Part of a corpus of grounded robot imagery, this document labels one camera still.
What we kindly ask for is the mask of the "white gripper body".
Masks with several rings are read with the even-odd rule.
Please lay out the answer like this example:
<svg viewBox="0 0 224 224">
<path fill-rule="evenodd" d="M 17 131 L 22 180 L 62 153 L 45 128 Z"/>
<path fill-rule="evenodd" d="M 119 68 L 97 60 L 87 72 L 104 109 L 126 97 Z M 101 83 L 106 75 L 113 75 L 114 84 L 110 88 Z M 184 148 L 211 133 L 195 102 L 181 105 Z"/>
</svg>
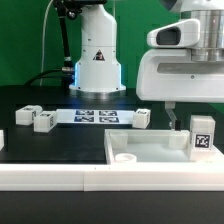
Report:
<svg viewBox="0 0 224 224">
<path fill-rule="evenodd" d="M 193 62 L 186 49 L 149 50 L 136 94 L 145 101 L 224 103 L 224 62 Z"/>
</svg>

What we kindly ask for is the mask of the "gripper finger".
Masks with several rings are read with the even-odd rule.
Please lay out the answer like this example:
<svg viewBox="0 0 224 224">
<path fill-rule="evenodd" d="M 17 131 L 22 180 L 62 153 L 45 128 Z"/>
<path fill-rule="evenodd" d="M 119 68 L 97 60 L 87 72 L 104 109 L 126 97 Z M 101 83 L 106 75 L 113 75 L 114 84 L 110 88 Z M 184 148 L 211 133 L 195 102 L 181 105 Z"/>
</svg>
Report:
<svg viewBox="0 0 224 224">
<path fill-rule="evenodd" d="M 165 102 L 165 111 L 170 119 L 170 128 L 175 131 L 181 130 L 181 121 L 177 119 L 174 109 L 175 109 L 176 103 L 171 101 Z"/>
</svg>

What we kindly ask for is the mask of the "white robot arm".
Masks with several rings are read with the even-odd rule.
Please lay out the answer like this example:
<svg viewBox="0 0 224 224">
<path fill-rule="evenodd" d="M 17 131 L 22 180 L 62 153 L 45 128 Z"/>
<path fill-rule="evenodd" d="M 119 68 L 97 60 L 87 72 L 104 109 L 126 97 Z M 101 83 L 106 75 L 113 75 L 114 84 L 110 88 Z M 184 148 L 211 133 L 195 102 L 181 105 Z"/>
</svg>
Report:
<svg viewBox="0 0 224 224">
<path fill-rule="evenodd" d="M 145 101 L 163 101 L 177 129 L 177 102 L 224 103 L 224 0 L 160 3 L 180 20 L 147 34 L 151 49 L 140 61 L 136 94 Z M 82 54 L 70 90 L 88 98 L 123 91 L 115 21 L 101 5 L 85 7 L 82 17 Z"/>
</svg>

